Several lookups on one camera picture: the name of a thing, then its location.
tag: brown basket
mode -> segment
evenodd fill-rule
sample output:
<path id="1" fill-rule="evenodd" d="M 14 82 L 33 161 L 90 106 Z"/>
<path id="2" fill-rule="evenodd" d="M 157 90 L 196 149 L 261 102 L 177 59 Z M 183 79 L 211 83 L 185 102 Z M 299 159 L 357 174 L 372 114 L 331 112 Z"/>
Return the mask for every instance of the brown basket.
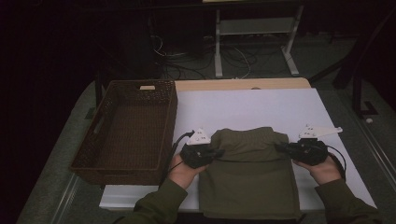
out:
<path id="1" fill-rule="evenodd" d="M 159 185 L 176 113 L 174 81 L 110 82 L 70 169 L 92 184 Z"/>

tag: person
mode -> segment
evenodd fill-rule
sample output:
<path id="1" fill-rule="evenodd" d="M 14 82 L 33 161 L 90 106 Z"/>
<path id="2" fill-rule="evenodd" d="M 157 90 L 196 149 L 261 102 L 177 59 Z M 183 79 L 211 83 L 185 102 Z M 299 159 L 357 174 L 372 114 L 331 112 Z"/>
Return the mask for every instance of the person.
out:
<path id="1" fill-rule="evenodd" d="M 324 203 L 328 223 L 382 223 L 376 208 L 354 196 L 331 157 L 315 166 L 299 161 L 293 162 L 307 169 L 318 183 L 316 191 Z M 186 189 L 194 177 L 207 166 L 192 169 L 182 162 L 177 154 L 172 159 L 170 167 L 174 168 L 170 170 L 158 191 L 140 199 L 132 214 L 118 220 L 117 224 L 174 223 L 177 220 L 178 208 L 187 196 Z"/>

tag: hand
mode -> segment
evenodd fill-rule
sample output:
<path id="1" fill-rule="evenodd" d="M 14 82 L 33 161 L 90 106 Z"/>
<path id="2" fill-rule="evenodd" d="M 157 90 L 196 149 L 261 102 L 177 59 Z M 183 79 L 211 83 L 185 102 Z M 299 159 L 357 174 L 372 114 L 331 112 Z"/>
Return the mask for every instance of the hand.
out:
<path id="1" fill-rule="evenodd" d="M 181 186 L 183 189 L 187 189 L 195 176 L 206 169 L 207 166 L 192 169 L 190 166 L 186 165 L 186 163 L 184 163 L 181 159 L 180 155 L 177 154 L 171 161 L 170 168 L 175 168 L 170 171 L 168 178 Z"/>
<path id="2" fill-rule="evenodd" d="M 340 172 L 338 171 L 337 165 L 330 156 L 328 156 L 323 163 L 314 166 L 310 166 L 303 162 L 295 161 L 295 160 L 293 160 L 293 162 L 296 165 L 299 165 L 307 169 L 319 185 L 329 183 L 336 179 L 341 179 L 341 175 Z"/>

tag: folded garment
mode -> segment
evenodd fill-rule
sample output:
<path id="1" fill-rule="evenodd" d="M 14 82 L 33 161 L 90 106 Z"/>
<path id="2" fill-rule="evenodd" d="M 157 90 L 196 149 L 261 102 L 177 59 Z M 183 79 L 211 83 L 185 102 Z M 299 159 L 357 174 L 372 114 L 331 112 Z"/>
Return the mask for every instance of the folded garment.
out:
<path id="1" fill-rule="evenodd" d="M 249 131 L 223 129 L 211 147 L 224 155 L 200 173 L 199 203 L 206 217 L 293 219 L 301 215 L 291 161 L 275 144 L 288 137 L 270 127 Z"/>

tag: green shirt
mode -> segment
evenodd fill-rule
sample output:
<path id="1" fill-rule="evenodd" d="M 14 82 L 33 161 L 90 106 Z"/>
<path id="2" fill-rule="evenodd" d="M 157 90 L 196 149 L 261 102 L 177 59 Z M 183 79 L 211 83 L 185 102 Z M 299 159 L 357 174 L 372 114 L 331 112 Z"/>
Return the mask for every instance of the green shirt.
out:
<path id="1" fill-rule="evenodd" d="M 382 223 L 378 210 L 356 198 L 343 179 L 318 186 L 316 191 L 326 208 L 328 223 Z M 186 196 L 186 190 L 166 179 L 158 191 L 140 199 L 132 214 L 118 224 L 174 223 L 177 210 Z"/>

